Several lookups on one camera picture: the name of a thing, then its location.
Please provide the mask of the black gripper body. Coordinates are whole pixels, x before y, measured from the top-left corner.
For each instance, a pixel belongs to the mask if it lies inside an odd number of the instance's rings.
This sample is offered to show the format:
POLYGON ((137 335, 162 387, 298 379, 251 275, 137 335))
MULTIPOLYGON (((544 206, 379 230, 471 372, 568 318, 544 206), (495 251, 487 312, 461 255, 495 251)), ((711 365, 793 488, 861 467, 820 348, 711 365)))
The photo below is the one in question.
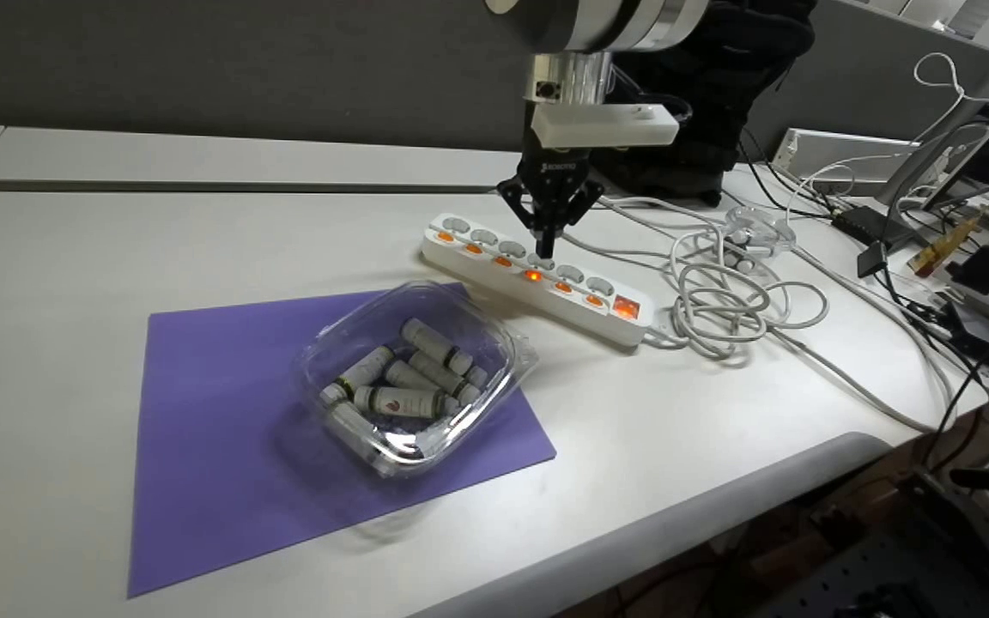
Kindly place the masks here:
POLYGON ((534 191, 534 204, 544 212, 553 212, 553 206, 588 177, 590 177, 590 160, 584 151, 534 147, 519 160, 519 183, 534 191))

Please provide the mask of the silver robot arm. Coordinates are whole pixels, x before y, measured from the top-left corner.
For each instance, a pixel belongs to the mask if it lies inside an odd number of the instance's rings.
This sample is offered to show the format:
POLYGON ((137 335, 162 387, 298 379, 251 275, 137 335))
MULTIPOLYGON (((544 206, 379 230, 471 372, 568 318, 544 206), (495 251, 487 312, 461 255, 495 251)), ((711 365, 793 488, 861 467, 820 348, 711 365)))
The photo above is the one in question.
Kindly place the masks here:
POLYGON ((595 151, 671 147, 682 119, 664 102, 613 102, 616 52, 671 52, 708 0, 486 0, 529 44, 522 159, 500 195, 550 259, 598 198, 595 151))

